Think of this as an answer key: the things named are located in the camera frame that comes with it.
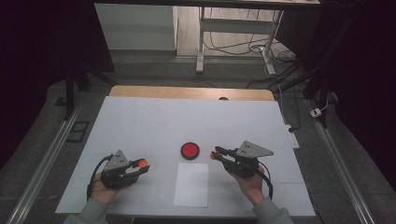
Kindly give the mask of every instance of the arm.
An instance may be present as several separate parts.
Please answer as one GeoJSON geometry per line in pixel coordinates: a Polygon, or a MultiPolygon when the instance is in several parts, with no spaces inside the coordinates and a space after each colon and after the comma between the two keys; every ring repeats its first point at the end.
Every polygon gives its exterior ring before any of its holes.
{"type": "Polygon", "coordinates": [[[100,180],[100,174],[93,180],[91,198],[79,215],[70,215],[64,224],[107,224],[106,213],[120,190],[107,189],[100,180]]]}
{"type": "Polygon", "coordinates": [[[271,199],[264,197],[261,177],[254,175],[244,179],[231,173],[230,175],[236,180],[245,196],[253,203],[253,212],[256,214],[259,224],[293,223],[286,208],[279,209],[271,199]]]}

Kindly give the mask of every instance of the wooden edge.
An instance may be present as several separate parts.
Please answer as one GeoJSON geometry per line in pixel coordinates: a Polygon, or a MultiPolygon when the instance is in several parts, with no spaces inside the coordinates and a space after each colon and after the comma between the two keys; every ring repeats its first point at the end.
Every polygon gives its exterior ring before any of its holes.
{"type": "Polygon", "coordinates": [[[115,86],[109,96],[149,97],[174,99],[218,100],[226,97],[233,101],[274,101],[268,90],[240,90],[187,87],[115,86]]]}

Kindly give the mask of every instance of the human hand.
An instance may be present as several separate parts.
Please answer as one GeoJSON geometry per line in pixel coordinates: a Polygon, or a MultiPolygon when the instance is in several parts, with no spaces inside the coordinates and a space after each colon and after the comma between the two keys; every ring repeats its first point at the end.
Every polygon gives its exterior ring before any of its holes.
{"type": "MultiPolygon", "coordinates": [[[[264,169],[261,166],[259,166],[259,171],[264,173],[264,169]]],[[[244,179],[230,172],[229,174],[236,180],[239,188],[254,206],[265,199],[264,194],[262,193],[262,178],[259,175],[255,174],[252,177],[244,179]]]]}
{"type": "Polygon", "coordinates": [[[108,189],[100,180],[102,174],[96,174],[92,182],[91,198],[105,204],[111,204],[121,189],[108,189]]]}

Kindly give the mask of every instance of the round red button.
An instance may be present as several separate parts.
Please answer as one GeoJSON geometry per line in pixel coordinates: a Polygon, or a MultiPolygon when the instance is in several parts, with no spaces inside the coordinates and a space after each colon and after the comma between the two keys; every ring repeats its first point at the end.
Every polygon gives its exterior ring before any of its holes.
{"type": "Polygon", "coordinates": [[[181,156],[186,160],[192,161],[196,159],[198,155],[199,147],[193,142],[186,143],[181,147],[181,156]]]}

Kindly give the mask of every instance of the gray sleeve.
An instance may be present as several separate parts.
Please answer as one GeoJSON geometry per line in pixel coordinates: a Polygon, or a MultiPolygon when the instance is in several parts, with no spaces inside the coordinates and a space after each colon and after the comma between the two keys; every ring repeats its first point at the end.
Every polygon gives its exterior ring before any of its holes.
{"type": "Polygon", "coordinates": [[[289,211],[286,208],[277,208],[271,199],[266,198],[253,207],[259,224],[289,224],[291,221],[289,211]]]}
{"type": "Polygon", "coordinates": [[[64,224],[107,224],[107,208],[107,204],[89,199],[81,213],[68,216],[64,224]]]}

